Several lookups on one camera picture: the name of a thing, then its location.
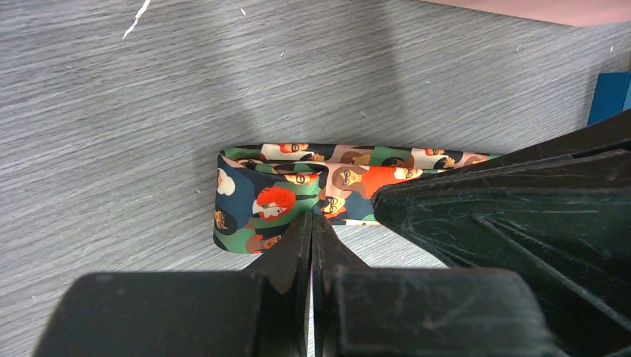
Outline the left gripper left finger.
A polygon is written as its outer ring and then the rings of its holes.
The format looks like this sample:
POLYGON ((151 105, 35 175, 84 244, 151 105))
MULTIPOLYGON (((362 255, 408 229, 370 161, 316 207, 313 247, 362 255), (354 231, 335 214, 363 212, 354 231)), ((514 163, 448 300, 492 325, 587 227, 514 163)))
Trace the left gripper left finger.
POLYGON ((239 271, 95 272, 63 295, 36 356, 305 356, 313 216, 239 271))

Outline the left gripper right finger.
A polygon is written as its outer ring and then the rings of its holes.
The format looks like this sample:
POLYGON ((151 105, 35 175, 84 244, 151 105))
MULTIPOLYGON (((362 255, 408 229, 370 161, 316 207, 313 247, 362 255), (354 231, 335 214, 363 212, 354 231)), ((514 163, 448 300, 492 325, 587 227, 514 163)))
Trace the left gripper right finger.
POLYGON ((497 268, 371 268, 312 223, 317 356, 556 356, 526 282, 497 268))

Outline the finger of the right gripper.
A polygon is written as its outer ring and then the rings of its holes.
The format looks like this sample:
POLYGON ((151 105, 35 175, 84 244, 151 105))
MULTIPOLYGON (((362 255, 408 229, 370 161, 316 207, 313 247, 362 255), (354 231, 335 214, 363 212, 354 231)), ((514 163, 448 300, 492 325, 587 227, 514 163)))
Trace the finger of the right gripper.
POLYGON ((450 267, 503 268, 569 356, 630 354, 630 113, 378 190, 379 223, 450 267))

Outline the floral patterned necktie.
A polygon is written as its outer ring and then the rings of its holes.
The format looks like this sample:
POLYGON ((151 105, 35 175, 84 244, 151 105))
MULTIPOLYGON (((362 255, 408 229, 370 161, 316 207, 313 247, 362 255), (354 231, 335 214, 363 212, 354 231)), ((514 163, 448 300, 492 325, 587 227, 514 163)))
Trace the floral patterned necktie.
POLYGON ((217 157, 214 243, 232 253, 263 253, 304 212, 333 225, 373 225, 371 200, 380 188, 489 159, 488 153, 428 147, 229 147, 217 157))

